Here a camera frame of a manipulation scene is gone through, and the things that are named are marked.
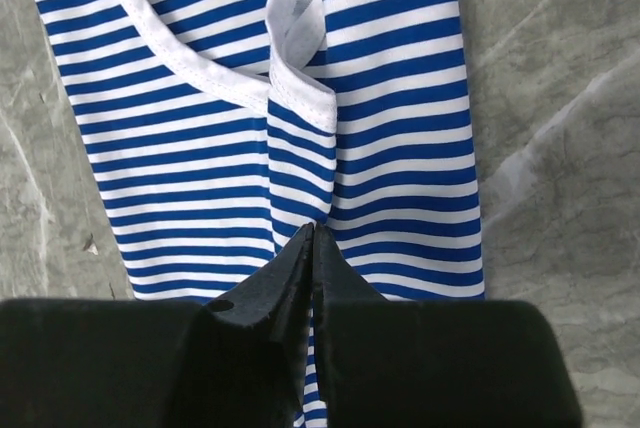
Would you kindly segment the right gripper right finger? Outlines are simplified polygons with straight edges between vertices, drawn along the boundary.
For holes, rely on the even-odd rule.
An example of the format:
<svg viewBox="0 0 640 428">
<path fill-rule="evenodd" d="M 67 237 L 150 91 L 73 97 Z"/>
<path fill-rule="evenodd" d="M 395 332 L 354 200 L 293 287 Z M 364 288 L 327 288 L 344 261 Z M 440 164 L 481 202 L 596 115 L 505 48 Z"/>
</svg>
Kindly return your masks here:
<svg viewBox="0 0 640 428">
<path fill-rule="evenodd" d="M 332 427 L 579 427 L 554 332 L 521 301 L 390 301 L 313 241 L 315 361 Z"/>
</svg>

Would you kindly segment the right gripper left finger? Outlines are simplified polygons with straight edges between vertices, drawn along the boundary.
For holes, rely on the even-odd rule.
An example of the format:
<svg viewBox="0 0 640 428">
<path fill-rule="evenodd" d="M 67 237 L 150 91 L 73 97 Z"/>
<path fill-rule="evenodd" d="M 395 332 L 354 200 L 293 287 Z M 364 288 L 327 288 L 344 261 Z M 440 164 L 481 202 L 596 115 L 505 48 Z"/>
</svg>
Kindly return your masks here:
<svg viewBox="0 0 640 428">
<path fill-rule="evenodd" d="M 1 304 L 5 427 L 289 427 L 302 402 L 314 228 L 245 281 L 183 300 Z"/>
</svg>

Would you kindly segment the blue white striped tank top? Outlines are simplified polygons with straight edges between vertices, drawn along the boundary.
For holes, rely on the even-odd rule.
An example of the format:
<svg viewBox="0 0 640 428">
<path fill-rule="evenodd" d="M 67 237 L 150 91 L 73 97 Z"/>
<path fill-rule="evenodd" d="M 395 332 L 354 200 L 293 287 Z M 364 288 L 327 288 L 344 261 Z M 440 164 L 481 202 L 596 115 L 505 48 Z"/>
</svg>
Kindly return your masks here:
<svg viewBox="0 0 640 428">
<path fill-rule="evenodd" d="M 392 300 L 480 299 L 458 0 L 35 0 L 140 300 L 308 223 Z"/>
</svg>

